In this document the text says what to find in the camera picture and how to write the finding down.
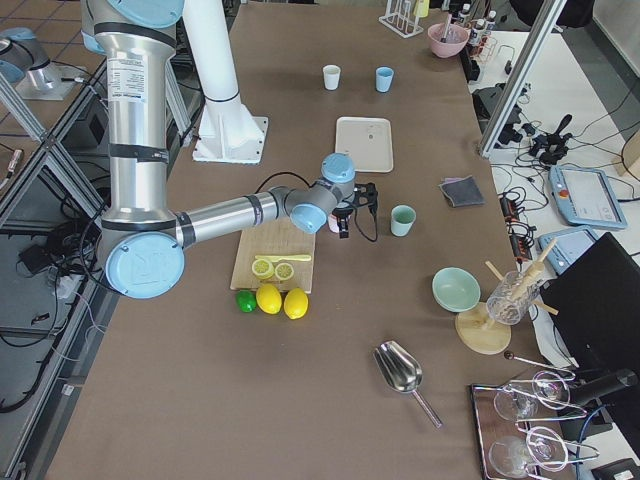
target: pink bowl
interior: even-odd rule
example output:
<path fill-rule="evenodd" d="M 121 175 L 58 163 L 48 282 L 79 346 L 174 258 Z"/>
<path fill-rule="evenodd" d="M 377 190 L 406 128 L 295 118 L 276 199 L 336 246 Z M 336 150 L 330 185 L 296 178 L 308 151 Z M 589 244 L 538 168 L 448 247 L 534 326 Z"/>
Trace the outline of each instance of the pink bowl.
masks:
<path fill-rule="evenodd" d="M 436 57 L 449 58 L 460 53 L 469 40 L 469 30 L 460 25 L 451 25 L 447 35 L 447 43 L 440 41 L 444 23 L 431 25 L 427 30 L 429 47 Z"/>

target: blue cup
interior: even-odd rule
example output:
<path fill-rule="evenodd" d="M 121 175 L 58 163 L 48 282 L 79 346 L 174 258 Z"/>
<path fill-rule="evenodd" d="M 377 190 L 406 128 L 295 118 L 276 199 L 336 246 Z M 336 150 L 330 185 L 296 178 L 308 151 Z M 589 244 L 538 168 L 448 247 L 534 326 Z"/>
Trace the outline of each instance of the blue cup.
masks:
<path fill-rule="evenodd" d="M 380 93 L 388 92 L 393 80 L 393 68 L 378 67 L 376 69 L 376 90 Z"/>

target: folded cloth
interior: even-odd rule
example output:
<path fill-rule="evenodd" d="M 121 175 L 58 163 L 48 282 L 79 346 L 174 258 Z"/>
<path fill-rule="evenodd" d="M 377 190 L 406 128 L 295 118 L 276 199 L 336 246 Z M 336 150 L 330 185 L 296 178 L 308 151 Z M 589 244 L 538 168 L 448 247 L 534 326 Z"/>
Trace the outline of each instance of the folded cloth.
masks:
<path fill-rule="evenodd" d="M 452 207 L 484 205 L 484 197 L 471 175 L 465 178 L 445 178 L 438 186 Z"/>

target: cutting board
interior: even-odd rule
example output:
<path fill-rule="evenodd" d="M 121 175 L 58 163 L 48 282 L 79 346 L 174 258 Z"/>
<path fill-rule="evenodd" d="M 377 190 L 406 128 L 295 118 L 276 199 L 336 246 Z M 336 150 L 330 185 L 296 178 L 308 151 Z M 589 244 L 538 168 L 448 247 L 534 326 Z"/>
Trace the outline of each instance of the cutting board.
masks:
<path fill-rule="evenodd" d="M 304 233 L 295 227 L 291 220 L 282 218 L 268 222 L 259 227 L 247 228 L 240 235 L 236 263 L 231 276 L 232 290 L 257 290 L 262 283 L 273 283 L 281 292 L 299 287 L 306 293 L 311 293 L 313 279 L 313 262 L 316 236 Z M 280 281 L 276 277 L 258 280 L 251 273 L 251 264 L 256 255 L 295 255 L 308 253 L 309 262 L 283 260 L 293 267 L 293 277 Z"/>

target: computer monitor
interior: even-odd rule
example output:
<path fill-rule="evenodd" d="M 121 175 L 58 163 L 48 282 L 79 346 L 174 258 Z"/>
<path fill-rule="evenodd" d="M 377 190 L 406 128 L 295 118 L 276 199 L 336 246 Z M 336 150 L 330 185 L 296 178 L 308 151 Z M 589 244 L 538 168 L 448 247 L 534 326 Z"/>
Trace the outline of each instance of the computer monitor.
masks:
<path fill-rule="evenodd" d="M 625 368 L 640 376 L 640 266 L 613 235 L 605 233 L 542 298 L 560 312 L 553 321 L 580 365 L 579 378 Z M 607 410 L 640 455 L 640 385 L 601 400 L 613 404 Z"/>

